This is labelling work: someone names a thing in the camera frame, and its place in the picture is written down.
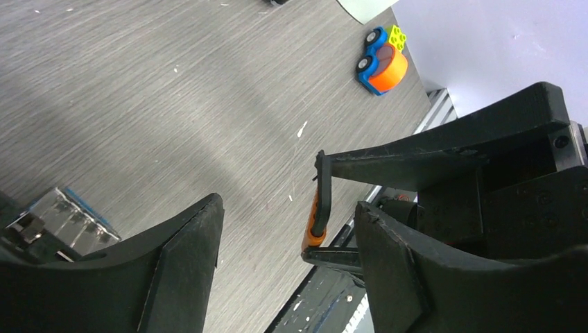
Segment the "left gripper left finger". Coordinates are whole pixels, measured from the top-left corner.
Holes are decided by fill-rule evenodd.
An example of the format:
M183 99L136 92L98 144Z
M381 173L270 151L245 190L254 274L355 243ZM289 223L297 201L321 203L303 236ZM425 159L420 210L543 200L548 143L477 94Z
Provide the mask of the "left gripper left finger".
M2 332L201 332L223 230L212 193L178 215L81 255L1 200Z

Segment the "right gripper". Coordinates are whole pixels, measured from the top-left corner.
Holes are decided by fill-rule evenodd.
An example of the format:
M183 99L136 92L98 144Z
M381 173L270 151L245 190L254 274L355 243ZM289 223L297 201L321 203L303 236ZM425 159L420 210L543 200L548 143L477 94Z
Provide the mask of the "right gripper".
M315 167L414 191L406 225L476 256L540 259L587 243L587 143L552 83L384 145L320 151Z

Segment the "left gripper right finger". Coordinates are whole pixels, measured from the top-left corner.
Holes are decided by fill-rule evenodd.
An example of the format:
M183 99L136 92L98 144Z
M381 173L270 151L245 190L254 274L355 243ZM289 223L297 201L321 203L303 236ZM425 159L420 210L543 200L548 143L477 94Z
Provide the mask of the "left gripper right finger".
M356 238L376 332L586 332L587 247L523 262L448 246L360 202Z

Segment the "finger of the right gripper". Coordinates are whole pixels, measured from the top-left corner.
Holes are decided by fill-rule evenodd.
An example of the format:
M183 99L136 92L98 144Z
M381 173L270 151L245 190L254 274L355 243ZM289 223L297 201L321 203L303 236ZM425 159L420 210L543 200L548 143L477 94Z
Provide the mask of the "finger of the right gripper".
M363 275L358 248L308 247L302 251L302 259L314 266Z

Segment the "orange black brush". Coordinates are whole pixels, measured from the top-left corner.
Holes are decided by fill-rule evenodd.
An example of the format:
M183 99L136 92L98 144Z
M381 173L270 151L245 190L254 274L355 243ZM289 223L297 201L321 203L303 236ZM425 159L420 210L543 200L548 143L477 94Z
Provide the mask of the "orange black brush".
M331 213L331 158L324 151L318 152L315 168L317 170L315 177L317 187L311 205L309 220L302 239L302 252L311 247L322 245L327 235L327 225Z

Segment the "black plastic toolbox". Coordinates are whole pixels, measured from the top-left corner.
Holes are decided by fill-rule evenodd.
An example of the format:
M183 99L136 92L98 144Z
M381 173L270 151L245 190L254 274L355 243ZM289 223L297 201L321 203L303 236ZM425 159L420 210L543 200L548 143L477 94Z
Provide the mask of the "black plastic toolbox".
M1 258L31 264L75 262L121 241L119 233L68 187L27 206L1 195Z

